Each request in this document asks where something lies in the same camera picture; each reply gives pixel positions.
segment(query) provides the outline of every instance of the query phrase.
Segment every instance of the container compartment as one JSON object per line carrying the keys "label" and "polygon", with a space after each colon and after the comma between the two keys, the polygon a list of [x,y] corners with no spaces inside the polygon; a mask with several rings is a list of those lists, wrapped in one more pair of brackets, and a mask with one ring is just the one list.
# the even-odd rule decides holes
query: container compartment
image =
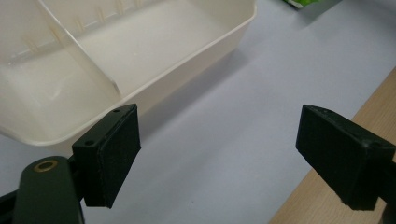
{"label": "container compartment", "polygon": [[0,5],[9,34],[0,42],[0,128],[40,146],[78,136],[115,106],[138,103],[141,115],[233,50],[255,15],[254,0]]}

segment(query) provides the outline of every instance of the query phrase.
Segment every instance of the table surface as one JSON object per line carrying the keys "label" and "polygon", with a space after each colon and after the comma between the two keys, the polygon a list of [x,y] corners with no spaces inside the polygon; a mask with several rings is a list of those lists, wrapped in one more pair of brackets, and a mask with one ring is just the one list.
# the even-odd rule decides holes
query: table surface
{"label": "table surface", "polygon": [[[87,223],[268,223],[310,170],[303,104],[351,119],[396,65],[396,2],[258,0],[231,55],[140,119],[142,150],[113,209]],[[0,194],[56,152],[0,136]]]}

